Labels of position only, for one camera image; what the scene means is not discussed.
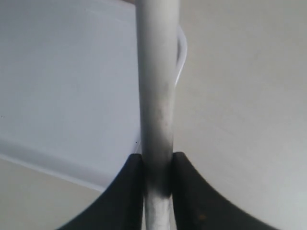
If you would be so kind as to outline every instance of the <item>metal pole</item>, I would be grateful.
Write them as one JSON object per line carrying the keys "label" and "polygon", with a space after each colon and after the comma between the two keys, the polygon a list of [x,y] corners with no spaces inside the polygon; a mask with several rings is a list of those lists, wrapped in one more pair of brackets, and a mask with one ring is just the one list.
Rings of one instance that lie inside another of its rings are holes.
{"label": "metal pole", "polygon": [[136,16],[146,229],[169,230],[179,2],[137,0]]}

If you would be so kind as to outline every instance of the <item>black plastic part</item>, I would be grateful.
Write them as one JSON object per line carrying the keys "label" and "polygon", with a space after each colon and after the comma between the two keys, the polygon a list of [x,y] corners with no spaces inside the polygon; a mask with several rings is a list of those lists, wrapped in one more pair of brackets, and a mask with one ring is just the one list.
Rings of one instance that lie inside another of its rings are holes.
{"label": "black plastic part", "polygon": [[59,230],[141,230],[143,162],[131,154],[107,190]]}
{"label": "black plastic part", "polygon": [[275,230],[215,191],[184,153],[174,153],[171,174],[178,230]]}

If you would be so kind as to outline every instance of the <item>white pole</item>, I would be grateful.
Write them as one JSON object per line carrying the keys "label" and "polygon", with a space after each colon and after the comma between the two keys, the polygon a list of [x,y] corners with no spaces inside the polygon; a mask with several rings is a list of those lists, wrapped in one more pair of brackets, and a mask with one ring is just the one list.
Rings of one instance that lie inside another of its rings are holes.
{"label": "white pole", "polygon": [[169,230],[179,2],[137,0],[136,14],[146,229]]}

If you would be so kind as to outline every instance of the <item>gray metal rod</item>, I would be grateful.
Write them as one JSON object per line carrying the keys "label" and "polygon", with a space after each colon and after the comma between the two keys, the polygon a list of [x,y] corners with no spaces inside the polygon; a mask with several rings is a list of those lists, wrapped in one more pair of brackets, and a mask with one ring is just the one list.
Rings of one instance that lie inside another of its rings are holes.
{"label": "gray metal rod", "polygon": [[146,229],[169,230],[179,2],[137,0],[136,16]]}

